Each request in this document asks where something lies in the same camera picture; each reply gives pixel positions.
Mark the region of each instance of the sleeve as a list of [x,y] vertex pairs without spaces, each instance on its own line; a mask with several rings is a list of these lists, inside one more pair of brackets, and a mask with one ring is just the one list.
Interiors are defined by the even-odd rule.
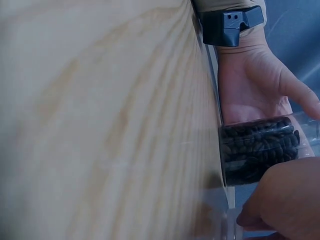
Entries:
[[263,28],[267,23],[267,8],[265,0],[194,0],[196,2],[197,10],[200,13],[217,11],[217,10],[236,10],[251,8],[254,6],[260,6],[264,22],[257,25],[251,29],[247,29],[241,32],[240,37],[246,36],[249,33],[255,31],[256,29]]

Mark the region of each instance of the wood grain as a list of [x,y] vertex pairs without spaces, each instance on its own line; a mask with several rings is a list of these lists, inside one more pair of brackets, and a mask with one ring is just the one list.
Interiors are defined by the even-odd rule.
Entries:
[[222,186],[219,118],[191,3],[0,8],[0,238],[203,234],[202,191]]

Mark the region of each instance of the dark coffee bean pile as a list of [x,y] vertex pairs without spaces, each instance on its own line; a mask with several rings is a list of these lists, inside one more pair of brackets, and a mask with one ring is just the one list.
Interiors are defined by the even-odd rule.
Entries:
[[256,183],[271,166],[298,158],[299,131],[285,116],[223,126],[219,134],[227,186]]

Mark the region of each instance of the wrist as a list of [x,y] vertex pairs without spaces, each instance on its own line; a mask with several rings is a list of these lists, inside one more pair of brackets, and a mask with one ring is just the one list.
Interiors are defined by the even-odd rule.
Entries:
[[230,53],[242,53],[255,49],[263,49],[269,48],[267,41],[265,30],[263,26],[257,26],[252,32],[248,35],[244,35],[240,37],[239,46],[237,47],[224,47],[217,46],[216,50],[218,55],[220,54],[230,54]]

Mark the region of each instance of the palm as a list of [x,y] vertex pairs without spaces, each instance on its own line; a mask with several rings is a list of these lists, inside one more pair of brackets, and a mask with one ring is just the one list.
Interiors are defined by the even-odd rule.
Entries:
[[280,93],[287,69],[266,47],[219,55],[218,84],[226,124],[292,113]]

